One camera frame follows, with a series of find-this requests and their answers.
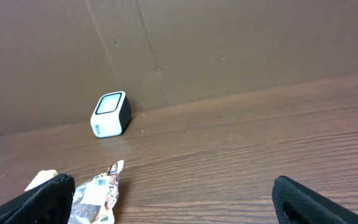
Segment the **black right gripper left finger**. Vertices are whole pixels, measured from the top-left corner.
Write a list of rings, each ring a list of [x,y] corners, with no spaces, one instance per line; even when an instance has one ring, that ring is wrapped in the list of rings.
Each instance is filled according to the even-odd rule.
[[[0,206],[0,224],[67,224],[75,180],[59,174]]]

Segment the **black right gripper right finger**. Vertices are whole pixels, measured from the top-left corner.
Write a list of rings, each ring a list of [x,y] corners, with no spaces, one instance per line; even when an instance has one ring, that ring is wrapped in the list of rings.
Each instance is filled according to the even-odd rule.
[[[274,181],[272,201],[279,224],[358,223],[358,214],[284,175]]]

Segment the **beige porridge pouch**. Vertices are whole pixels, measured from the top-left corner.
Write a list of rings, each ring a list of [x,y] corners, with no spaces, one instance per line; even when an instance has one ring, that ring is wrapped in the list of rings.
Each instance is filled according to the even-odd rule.
[[[124,161],[113,164],[106,172],[75,187],[68,223],[114,223],[112,208],[119,197],[119,178]],[[55,170],[41,170],[27,186],[29,191],[57,176]]]

